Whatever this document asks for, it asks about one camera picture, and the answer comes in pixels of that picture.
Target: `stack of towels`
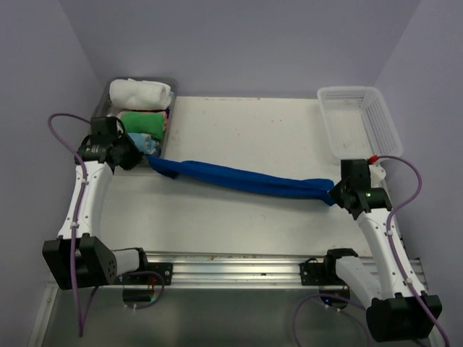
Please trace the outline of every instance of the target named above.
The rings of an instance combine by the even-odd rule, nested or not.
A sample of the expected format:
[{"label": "stack of towels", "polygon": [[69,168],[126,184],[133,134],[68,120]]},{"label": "stack of towels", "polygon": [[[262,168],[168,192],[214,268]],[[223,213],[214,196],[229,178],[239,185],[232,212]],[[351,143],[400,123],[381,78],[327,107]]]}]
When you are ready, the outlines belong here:
[{"label": "stack of towels", "polygon": [[138,150],[159,156],[159,142],[169,121],[170,86],[151,81],[114,80],[109,86],[109,98],[114,106],[130,110],[120,112],[117,118]]}]

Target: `folded towel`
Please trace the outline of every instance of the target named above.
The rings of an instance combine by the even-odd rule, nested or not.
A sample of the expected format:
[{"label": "folded towel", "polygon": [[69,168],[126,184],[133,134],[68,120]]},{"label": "folded towel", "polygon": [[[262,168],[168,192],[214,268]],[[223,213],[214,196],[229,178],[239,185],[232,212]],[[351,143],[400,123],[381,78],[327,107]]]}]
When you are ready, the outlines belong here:
[{"label": "folded towel", "polygon": [[117,115],[126,132],[146,132],[155,139],[162,139],[167,128],[166,112],[123,111]]},{"label": "folded towel", "polygon": [[137,134],[129,132],[128,135],[137,146],[138,150],[146,155],[156,155],[159,150],[159,142],[151,139],[149,134]]},{"label": "folded towel", "polygon": [[182,174],[200,181],[244,192],[296,199],[320,199],[329,206],[334,204],[333,199],[328,195],[328,191],[334,187],[334,183],[330,179],[282,179],[263,173],[197,161],[179,163],[153,156],[146,158],[154,171],[171,179]]},{"label": "folded towel", "polygon": [[160,82],[114,80],[109,85],[113,105],[130,110],[165,110],[171,102],[171,88]]}]

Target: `plastic basket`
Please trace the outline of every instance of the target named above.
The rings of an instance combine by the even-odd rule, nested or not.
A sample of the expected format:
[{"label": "plastic basket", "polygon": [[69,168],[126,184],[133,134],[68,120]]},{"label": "plastic basket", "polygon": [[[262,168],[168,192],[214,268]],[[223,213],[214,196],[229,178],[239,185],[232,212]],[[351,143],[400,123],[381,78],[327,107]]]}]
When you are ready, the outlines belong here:
[{"label": "plastic basket", "polygon": [[333,154],[339,159],[403,153],[383,96],[373,87],[318,90],[323,121]]}]

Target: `white table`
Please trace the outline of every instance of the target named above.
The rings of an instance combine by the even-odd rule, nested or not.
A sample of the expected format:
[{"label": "white table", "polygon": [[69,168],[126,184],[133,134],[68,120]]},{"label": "white table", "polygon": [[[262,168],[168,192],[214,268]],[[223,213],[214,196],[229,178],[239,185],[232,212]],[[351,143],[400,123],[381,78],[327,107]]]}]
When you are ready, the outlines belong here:
[{"label": "white table", "polygon": [[[167,159],[293,179],[340,178],[317,100],[179,97],[167,143]],[[149,168],[116,172],[101,237],[112,249],[324,255],[351,247],[371,256],[357,224],[337,206],[173,181]]]}]

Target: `red connector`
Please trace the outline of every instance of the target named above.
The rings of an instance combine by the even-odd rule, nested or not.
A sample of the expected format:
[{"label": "red connector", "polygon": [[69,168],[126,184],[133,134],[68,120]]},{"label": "red connector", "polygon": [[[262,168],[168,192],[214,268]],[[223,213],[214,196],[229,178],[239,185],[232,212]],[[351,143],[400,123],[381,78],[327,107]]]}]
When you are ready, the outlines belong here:
[{"label": "red connector", "polygon": [[376,163],[378,161],[379,157],[377,155],[373,155],[372,157],[368,158],[368,165],[371,165],[373,163]]}]

